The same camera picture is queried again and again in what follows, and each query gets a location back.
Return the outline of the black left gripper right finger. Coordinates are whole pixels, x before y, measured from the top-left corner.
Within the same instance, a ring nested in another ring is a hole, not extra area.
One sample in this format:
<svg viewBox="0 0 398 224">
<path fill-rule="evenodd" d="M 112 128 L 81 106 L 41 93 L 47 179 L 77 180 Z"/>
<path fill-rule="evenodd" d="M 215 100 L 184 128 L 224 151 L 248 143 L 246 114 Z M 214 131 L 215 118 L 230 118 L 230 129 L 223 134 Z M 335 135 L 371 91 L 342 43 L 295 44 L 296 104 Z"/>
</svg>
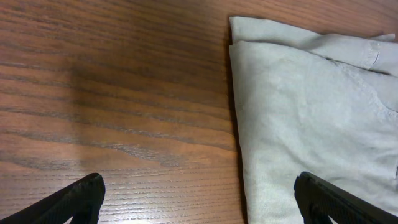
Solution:
<svg viewBox="0 0 398 224">
<path fill-rule="evenodd" d="M 397 217 L 343 189 L 302 172 L 294 183 L 294 196 L 304 224 L 396 224 Z"/>
</svg>

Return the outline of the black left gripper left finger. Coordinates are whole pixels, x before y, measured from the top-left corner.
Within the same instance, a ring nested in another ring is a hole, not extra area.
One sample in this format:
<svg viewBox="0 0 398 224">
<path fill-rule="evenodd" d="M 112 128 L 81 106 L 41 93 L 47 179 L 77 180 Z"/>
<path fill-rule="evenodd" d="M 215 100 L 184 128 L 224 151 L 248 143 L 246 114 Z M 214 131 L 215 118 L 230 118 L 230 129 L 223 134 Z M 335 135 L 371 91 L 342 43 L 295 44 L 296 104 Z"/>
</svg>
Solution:
<svg viewBox="0 0 398 224">
<path fill-rule="evenodd" d="M 1 220 L 3 224 L 97 224 L 106 188 L 102 176 L 92 173 L 33 205 Z"/>
</svg>

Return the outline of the khaki green shorts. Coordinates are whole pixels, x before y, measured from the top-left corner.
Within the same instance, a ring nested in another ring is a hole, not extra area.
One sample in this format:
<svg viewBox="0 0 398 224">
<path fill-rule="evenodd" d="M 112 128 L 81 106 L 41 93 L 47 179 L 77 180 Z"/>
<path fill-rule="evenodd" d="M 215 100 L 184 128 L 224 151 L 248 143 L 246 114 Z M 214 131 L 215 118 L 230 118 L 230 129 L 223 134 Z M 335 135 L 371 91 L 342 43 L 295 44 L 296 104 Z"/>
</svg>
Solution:
<svg viewBox="0 0 398 224">
<path fill-rule="evenodd" d="M 396 214 L 395 35 L 229 21 L 249 223 L 302 223 L 294 182 L 303 171 Z"/>
</svg>

